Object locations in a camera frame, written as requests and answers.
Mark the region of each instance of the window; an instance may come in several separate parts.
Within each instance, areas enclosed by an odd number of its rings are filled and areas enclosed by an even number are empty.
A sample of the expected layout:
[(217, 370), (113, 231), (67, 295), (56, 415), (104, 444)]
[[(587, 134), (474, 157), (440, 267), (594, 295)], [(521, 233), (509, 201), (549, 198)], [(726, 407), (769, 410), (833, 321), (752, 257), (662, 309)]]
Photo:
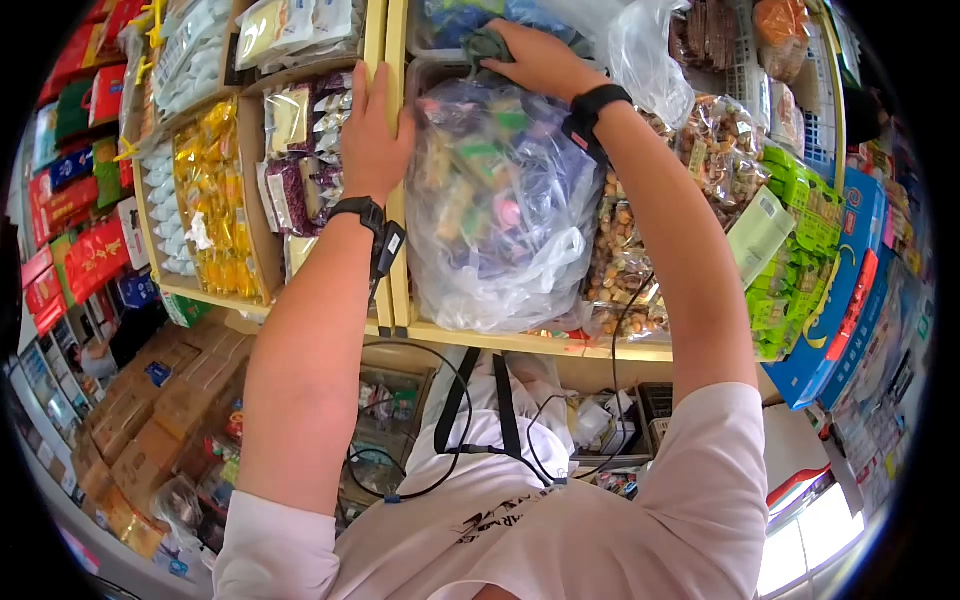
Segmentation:
[(833, 485), (767, 538), (756, 590), (761, 597), (801, 578), (863, 533), (863, 514), (850, 516), (840, 486)]

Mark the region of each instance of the white t-shirt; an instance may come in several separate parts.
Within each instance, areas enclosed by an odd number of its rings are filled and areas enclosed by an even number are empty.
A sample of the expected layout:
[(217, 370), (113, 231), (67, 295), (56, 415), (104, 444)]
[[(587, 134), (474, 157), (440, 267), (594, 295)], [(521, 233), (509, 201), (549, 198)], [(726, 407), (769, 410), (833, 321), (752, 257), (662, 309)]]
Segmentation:
[[(214, 586), (218, 598), (447, 600), (486, 584), (523, 600), (750, 598), (767, 524), (763, 443), (759, 393), (722, 383), (678, 407), (634, 502), (574, 480), (545, 490), (519, 461), (463, 455), (435, 491), (379, 502), (335, 540), (333, 517), (235, 492)], [(451, 460), (426, 457), (399, 491), (424, 489)]]

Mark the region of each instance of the person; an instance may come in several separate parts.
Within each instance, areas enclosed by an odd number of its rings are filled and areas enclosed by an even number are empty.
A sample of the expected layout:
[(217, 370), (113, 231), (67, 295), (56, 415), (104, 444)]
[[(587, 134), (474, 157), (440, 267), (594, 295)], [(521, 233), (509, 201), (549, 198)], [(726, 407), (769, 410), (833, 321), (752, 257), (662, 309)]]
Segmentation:
[(117, 327), (111, 323), (104, 324), (102, 327), (106, 336), (103, 342), (90, 340), (82, 348), (78, 344), (74, 344), (70, 348), (74, 366), (79, 366), (87, 375), (98, 380), (111, 377), (118, 371), (117, 364), (110, 352), (110, 340), (116, 335)]
[[(547, 34), (502, 20), (489, 27), (516, 62), (484, 66), (527, 89), (570, 103), (609, 83)], [(363, 64), (353, 80), (344, 197), (370, 196), (382, 206), (406, 171), (414, 122), (403, 112), (390, 134), (385, 65), (369, 89)], [(338, 215), (252, 354), (240, 473), (213, 573), (218, 598), (753, 597), (767, 524), (764, 438), (730, 247), (687, 170), (629, 103), (602, 108), (594, 132), (626, 190), (672, 326), (673, 419), (635, 501), (573, 479), (548, 486), (502, 453), (444, 452), (466, 426), (461, 405), (446, 440), (432, 435), (436, 418), (424, 416), (397, 492), (430, 487), (457, 460), (450, 477), (415, 499), (374, 504), (335, 539), (338, 484), (357, 419), (372, 244), (358, 216)], [(468, 444), (499, 447), (505, 432), (513, 436), (489, 408), (497, 356), (476, 357), (468, 391), (481, 408)], [(530, 406), (559, 381), (549, 361), (508, 358), (516, 407), (509, 420), (530, 462)], [(436, 413), (430, 404), (424, 410)], [(534, 423), (531, 441), (544, 470), (561, 474), (569, 447), (548, 425)]]

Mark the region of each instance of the yellow foil package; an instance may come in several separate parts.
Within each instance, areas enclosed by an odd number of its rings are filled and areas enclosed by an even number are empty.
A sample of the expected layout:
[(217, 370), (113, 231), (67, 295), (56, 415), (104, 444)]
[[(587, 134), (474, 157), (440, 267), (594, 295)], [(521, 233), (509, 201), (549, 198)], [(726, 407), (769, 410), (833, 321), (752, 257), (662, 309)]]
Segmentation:
[(174, 135), (174, 185), (204, 290), (262, 300), (237, 146), (237, 101), (213, 106)]

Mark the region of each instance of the t-shirt sleeve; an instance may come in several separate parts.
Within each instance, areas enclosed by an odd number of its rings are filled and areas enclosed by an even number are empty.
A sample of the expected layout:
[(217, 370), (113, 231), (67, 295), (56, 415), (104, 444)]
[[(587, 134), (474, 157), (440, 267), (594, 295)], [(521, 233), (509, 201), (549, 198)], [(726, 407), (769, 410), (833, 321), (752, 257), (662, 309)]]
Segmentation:
[(215, 597), (323, 599), (340, 569), (335, 540), (332, 516), (234, 492), (213, 569)]
[(766, 541), (763, 445), (756, 389), (718, 383), (697, 390), (674, 412), (636, 499), (689, 550), (685, 560), (700, 563), (692, 572), (722, 575), (742, 597), (756, 590)]

